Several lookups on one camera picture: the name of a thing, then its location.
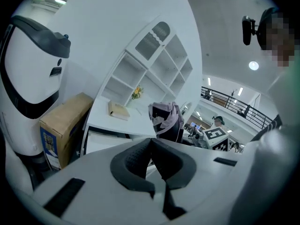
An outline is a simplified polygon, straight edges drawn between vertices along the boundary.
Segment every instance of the vent grille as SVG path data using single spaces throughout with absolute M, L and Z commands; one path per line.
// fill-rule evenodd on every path
M 170 35 L 170 27 L 165 22 L 159 22 L 152 31 L 162 42 Z
M 149 32 L 135 47 L 135 49 L 147 60 L 151 58 L 158 48 L 159 42 Z

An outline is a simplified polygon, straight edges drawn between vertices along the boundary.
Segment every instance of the railing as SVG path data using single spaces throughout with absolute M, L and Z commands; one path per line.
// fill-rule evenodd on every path
M 272 119 L 257 109 L 222 92 L 202 87 L 201 97 L 231 110 L 261 129 L 264 129 L 272 122 Z

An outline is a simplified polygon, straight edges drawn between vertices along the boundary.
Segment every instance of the wall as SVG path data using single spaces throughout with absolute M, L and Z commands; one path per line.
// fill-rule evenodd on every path
M 40 24 L 47 26 L 49 23 L 50 19 L 54 16 L 54 12 L 39 8 L 39 7 L 34 7 L 31 4 L 31 0 L 24 0 L 18 9 L 14 12 L 14 15 L 20 15 L 24 17 L 31 18 Z
M 203 128 L 208 129 L 210 128 L 210 125 L 206 124 L 205 122 L 197 119 L 196 117 L 194 117 L 193 115 L 190 116 L 190 118 L 187 120 L 187 124 L 191 124 L 192 122 L 194 122 L 197 125 L 201 125 Z
M 211 81 L 211 86 L 208 85 L 208 77 Z M 253 97 L 257 97 L 259 95 L 258 92 L 254 91 L 252 88 L 246 87 L 244 85 L 238 84 L 236 82 L 232 82 L 227 79 L 223 79 L 220 77 L 215 77 L 211 75 L 203 75 L 203 87 L 216 90 L 218 92 L 222 92 L 226 95 L 231 96 L 231 93 L 233 90 L 236 90 L 234 92 L 234 98 L 246 103 L 250 104 L 250 102 L 253 100 Z M 240 88 L 243 88 L 242 94 L 238 96 L 238 93 L 240 91 Z
M 261 94 L 260 96 L 260 101 L 257 110 L 259 110 L 271 119 L 274 119 L 278 114 L 278 111 L 272 100 L 263 94 Z
M 200 100 L 202 57 L 188 0 L 68 0 L 48 23 L 50 29 L 68 34 L 72 43 L 61 99 L 81 91 L 94 98 L 125 47 L 160 15 L 176 30 L 194 69 L 176 98 L 179 107 L 192 102 L 190 116 Z

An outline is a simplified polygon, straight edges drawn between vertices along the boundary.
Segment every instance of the small box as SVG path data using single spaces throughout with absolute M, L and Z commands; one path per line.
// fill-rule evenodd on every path
M 78 128 L 83 125 L 85 114 L 92 104 L 91 97 L 80 93 L 40 119 L 43 148 L 53 169 L 61 169 L 68 165 Z

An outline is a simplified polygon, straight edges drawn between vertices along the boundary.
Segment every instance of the white desk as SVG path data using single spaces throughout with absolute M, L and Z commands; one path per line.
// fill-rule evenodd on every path
M 127 108 L 130 115 L 128 121 L 114 118 L 108 114 L 109 99 L 97 96 L 91 108 L 82 140 L 80 156 L 84 155 L 84 144 L 89 130 L 101 129 L 102 134 L 95 131 L 90 132 L 86 144 L 86 153 L 127 143 L 135 139 L 156 137 L 153 124 L 147 113 L 140 113 L 137 109 Z M 106 136 L 103 132 L 115 132 L 116 134 L 128 134 L 130 139 L 119 138 L 114 136 Z

